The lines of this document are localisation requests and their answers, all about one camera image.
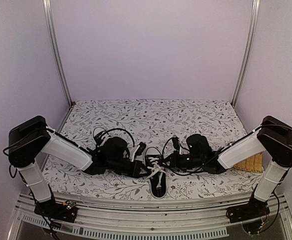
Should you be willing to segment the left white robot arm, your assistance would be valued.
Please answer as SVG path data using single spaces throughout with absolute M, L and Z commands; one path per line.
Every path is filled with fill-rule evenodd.
M 97 135 L 95 149 L 84 148 L 57 133 L 38 115 L 9 132 L 8 146 L 2 152 L 21 174 L 35 200 L 41 203 L 41 209 L 49 217 L 56 217 L 60 206 L 53 201 L 52 191 L 35 162 L 39 153 L 61 159 L 88 175 L 102 174 L 106 170 L 131 178 L 149 175 L 145 164 L 135 159 L 145 150 L 146 144 L 134 144 L 129 149 L 124 139 L 108 134 L 106 130 Z

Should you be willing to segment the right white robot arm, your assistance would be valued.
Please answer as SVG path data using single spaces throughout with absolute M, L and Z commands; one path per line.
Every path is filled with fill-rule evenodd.
M 177 137 L 173 137 L 172 142 L 175 150 L 160 164 L 171 170 L 191 170 L 192 173 L 203 170 L 218 175 L 250 157 L 267 152 L 272 161 L 254 189 L 253 200 L 245 205 L 244 214 L 248 218 L 255 218 L 263 211 L 263 202 L 269 199 L 292 167 L 292 127 L 272 116 L 265 117 L 260 126 L 217 151 L 213 151 L 207 138 L 200 134 L 186 139 L 188 154 L 180 153 Z

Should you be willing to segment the floral patterned table mat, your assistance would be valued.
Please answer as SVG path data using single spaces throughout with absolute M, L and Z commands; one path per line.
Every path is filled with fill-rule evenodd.
M 102 127 L 112 136 L 156 147 L 167 156 L 172 152 L 169 138 L 182 144 L 192 134 L 207 137 L 217 150 L 246 134 L 233 107 L 225 100 L 88 100 L 78 101 L 61 134 L 78 145 L 95 148 L 93 130 Z M 150 182 L 106 171 L 88 175 L 73 165 L 50 156 L 43 176 L 54 192 L 112 200 L 151 201 Z M 165 200 L 191 200 L 230 196 L 253 191 L 262 177 L 232 168 L 215 175 L 199 173 L 178 176 L 167 171 Z

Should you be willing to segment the woven bamboo tray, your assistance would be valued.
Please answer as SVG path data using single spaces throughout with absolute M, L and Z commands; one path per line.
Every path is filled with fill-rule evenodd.
M 235 167 L 249 172 L 262 172 L 262 152 L 265 148 L 254 139 L 245 139 L 238 143 L 230 142 L 220 155 L 220 163 L 225 169 Z

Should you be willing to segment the front aluminium rail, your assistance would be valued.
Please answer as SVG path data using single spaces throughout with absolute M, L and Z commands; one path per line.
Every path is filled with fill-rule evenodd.
M 245 232 L 231 223 L 229 207 L 245 204 L 248 193 L 189 200 L 116 200 L 55 193 L 78 207 L 73 223 L 61 222 L 61 240 L 292 240 L 292 215 L 282 194 L 272 196 L 265 232 Z

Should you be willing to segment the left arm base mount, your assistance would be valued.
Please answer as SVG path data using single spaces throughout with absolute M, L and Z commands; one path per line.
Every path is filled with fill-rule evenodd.
M 53 220 L 64 221 L 68 223 L 74 223 L 77 217 L 78 208 L 76 203 L 72 201 L 66 201 L 58 203 L 55 197 L 52 195 L 47 201 L 35 203 L 34 213 Z

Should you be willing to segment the right aluminium frame post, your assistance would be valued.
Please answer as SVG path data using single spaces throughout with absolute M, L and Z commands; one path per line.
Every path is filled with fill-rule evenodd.
M 244 85 L 244 80 L 246 76 L 246 72 L 249 65 L 250 55 L 253 48 L 253 42 L 256 34 L 256 28 L 258 24 L 258 17 L 259 17 L 259 11 L 260 11 L 260 0 L 253 0 L 252 1 L 252 10 L 250 15 L 250 22 L 249 22 L 249 28 L 248 28 L 248 35 L 244 50 L 244 55 L 238 75 L 238 79 L 235 85 L 234 93 L 231 100 L 231 105 L 235 109 L 240 98 L 241 90 Z

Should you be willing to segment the aluminium frame post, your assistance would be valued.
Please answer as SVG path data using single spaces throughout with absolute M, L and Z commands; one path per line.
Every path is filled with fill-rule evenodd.
M 72 107 L 73 101 L 71 98 L 68 83 L 66 81 L 65 72 L 64 72 L 64 68 L 63 68 L 63 64 L 62 64 L 62 60 L 61 60 L 61 55 L 59 52 L 59 47 L 58 47 L 58 42 L 57 42 L 57 37 L 56 37 L 56 32 L 55 32 L 55 27 L 54 27 L 54 22 L 53 22 L 51 1 L 50 0 L 43 0 L 42 3 L 43 3 L 44 16 L 45 16 L 45 20 L 46 20 L 50 44 L 51 44 L 51 48 L 52 48 L 59 80 L 61 83 L 61 87 L 62 87 L 67 104 L 70 107 Z
M 238 75 L 238 79 L 235 85 L 234 93 L 231 100 L 231 105 L 235 109 L 240 98 L 241 90 L 244 85 L 244 80 L 246 76 L 246 72 L 249 65 L 250 55 L 253 48 L 253 42 L 256 34 L 256 28 L 258 24 L 258 17 L 259 17 L 259 11 L 260 11 L 260 0 L 253 0 L 252 1 L 252 10 L 250 15 L 250 22 L 249 22 L 249 28 L 248 28 L 248 35 L 244 50 L 244 55 Z

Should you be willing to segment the left aluminium frame post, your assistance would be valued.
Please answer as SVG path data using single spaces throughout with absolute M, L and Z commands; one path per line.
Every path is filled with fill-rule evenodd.
M 57 37 L 56 37 L 56 32 L 55 32 L 55 27 L 54 27 L 54 22 L 53 22 L 51 1 L 50 0 L 43 0 L 42 3 L 43 3 L 44 16 L 45 16 L 45 20 L 46 20 L 50 44 L 51 44 L 51 48 L 52 48 L 59 80 L 61 83 L 61 87 L 62 87 L 67 104 L 70 107 L 72 107 L 73 101 L 71 98 L 68 83 L 66 81 L 65 72 L 64 72 L 64 68 L 63 68 L 63 64 L 62 64 L 62 60 L 61 60 L 61 55 L 59 52 L 59 47 L 58 47 L 58 42 L 57 42 Z

